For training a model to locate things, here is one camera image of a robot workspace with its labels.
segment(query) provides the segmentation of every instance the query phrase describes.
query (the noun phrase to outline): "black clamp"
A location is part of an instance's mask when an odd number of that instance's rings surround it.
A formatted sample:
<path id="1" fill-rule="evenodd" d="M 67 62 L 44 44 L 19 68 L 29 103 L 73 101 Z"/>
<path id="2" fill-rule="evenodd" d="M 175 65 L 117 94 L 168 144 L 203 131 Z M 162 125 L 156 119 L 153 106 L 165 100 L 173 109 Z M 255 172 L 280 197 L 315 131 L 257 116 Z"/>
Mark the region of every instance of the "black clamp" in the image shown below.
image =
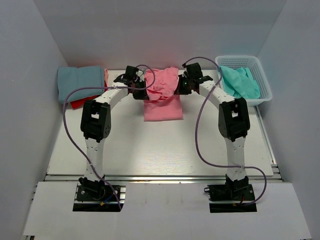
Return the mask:
<path id="1" fill-rule="evenodd" d="M 132 83 L 138 82 L 140 77 L 138 77 L 139 68 L 134 66 L 126 66 L 125 73 L 118 76 L 113 82 L 123 83 L 131 87 Z"/>
<path id="2" fill-rule="evenodd" d="M 219 105 L 218 128 L 221 135 L 232 142 L 247 136 L 250 120 L 247 102 L 243 97 Z"/>
<path id="3" fill-rule="evenodd" d="M 95 139 L 98 143 L 109 136 L 111 130 L 111 107 L 108 103 L 95 100 L 84 102 L 80 129 L 85 139 Z"/>
<path id="4" fill-rule="evenodd" d="M 178 86 L 174 92 L 177 95 L 191 94 L 192 90 L 199 92 L 199 85 L 206 81 L 212 81 L 210 76 L 204 76 L 198 62 L 182 65 L 185 68 L 183 74 L 179 75 Z"/>
<path id="5" fill-rule="evenodd" d="M 118 76 L 113 82 L 115 83 L 123 83 L 131 88 L 143 89 L 146 87 L 146 82 L 144 79 L 138 76 L 139 68 L 134 66 L 126 66 L 125 73 Z M 147 90 L 135 90 L 130 89 L 130 93 L 132 93 L 133 98 L 136 100 L 149 100 Z"/>

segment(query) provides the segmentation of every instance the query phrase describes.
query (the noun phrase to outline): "white platform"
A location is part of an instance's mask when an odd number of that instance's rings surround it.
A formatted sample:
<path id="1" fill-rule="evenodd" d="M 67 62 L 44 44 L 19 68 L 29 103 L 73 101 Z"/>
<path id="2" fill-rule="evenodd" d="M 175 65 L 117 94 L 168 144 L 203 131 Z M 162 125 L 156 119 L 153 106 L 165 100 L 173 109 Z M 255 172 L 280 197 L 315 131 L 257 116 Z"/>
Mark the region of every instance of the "white platform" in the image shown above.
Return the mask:
<path id="1" fill-rule="evenodd" d="M 108 85 L 124 71 L 110 71 Z M 205 70 L 215 81 L 217 72 Z M 104 167 L 113 176 L 223 176 L 226 170 L 203 163 L 195 148 L 195 124 L 204 98 L 197 93 L 181 96 L 183 120 L 144 122 L 143 102 L 132 95 L 124 98 L 111 112 L 111 133 L 105 141 Z M 82 108 L 66 111 L 67 125 L 74 140 L 86 149 L 80 131 Z M 254 108 L 249 108 L 251 128 L 245 142 L 245 163 L 261 168 L 272 176 L 271 156 Z M 199 124 L 199 146 L 209 162 L 226 165 L 226 144 L 218 130 L 218 110 L 207 102 Z M 47 174 L 83 175 L 85 158 L 71 144 L 63 124 L 56 139 Z M 248 169 L 249 176 L 259 172 Z"/>
<path id="2" fill-rule="evenodd" d="M 36 240 L 300 240 L 310 233 L 291 183 L 270 183 L 257 212 L 210 213 L 206 184 L 130 183 L 121 212 L 73 212 L 77 183 L 39 182 L 24 235 Z M 255 194 L 262 183 L 253 184 Z"/>

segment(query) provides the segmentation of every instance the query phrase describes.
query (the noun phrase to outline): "black motor bracket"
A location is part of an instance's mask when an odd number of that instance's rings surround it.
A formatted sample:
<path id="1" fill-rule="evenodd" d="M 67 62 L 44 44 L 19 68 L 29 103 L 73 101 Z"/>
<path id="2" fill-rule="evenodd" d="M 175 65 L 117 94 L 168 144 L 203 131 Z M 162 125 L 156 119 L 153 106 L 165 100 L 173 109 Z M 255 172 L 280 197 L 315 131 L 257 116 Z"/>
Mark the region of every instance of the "black motor bracket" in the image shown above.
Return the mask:
<path id="1" fill-rule="evenodd" d="M 110 186 L 105 185 L 103 181 L 91 181 L 86 177 L 80 177 L 79 182 L 81 185 L 78 186 L 76 193 L 76 200 L 81 202 L 91 201 L 104 201 L 109 199 L 110 201 L 116 201 L 116 197 Z M 112 185 L 116 191 L 118 199 L 120 198 L 121 186 Z"/>
<path id="2" fill-rule="evenodd" d="M 95 100 L 84 102 L 80 129 L 85 139 L 95 139 L 98 143 L 109 136 L 111 131 L 111 107 L 108 103 Z"/>
<path id="3" fill-rule="evenodd" d="M 238 192 L 233 192 L 227 183 L 225 184 L 212 184 L 208 185 L 204 192 L 209 194 L 210 201 L 253 201 L 255 200 L 255 193 L 251 184 L 248 184 L 246 188 L 242 188 Z"/>
<path id="4" fill-rule="evenodd" d="M 250 120 L 247 102 L 243 97 L 219 105 L 218 128 L 221 135 L 232 142 L 247 136 Z"/>

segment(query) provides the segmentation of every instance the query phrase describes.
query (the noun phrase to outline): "pink cloth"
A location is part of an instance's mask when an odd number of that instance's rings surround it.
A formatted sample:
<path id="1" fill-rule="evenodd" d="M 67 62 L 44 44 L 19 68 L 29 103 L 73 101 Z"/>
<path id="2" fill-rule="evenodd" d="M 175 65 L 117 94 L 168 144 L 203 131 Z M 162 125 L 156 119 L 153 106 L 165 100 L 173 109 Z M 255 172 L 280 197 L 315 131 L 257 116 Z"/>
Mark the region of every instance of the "pink cloth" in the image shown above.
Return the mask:
<path id="1" fill-rule="evenodd" d="M 165 70 L 154 69 L 155 83 L 146 92 L 149 100 L 145 100 L 144 121 L 166 121 L 183 119 L 180 96 L 174 95 L 178 85 L 178 68 Z M 147 70 L 144 77 L 146 85 L 154 80 L 154 75 Z"/>

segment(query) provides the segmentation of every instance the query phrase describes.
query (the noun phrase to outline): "green cloth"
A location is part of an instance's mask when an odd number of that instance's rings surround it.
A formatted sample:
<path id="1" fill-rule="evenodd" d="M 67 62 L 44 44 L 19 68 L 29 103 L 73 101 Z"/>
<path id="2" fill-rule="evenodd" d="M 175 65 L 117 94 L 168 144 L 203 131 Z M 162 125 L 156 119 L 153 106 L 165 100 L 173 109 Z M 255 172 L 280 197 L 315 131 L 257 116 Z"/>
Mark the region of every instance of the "green cloth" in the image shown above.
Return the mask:
<path id="1" fill-rule="evenodd" d="M 235 97 L 245 99 L 259 99 L 260 88 L 257 81 L 254 80 L 248 67 L 240 67 L 236 70 L 227 66 L 220 66 L 223 78 L 223 90 Z"/>

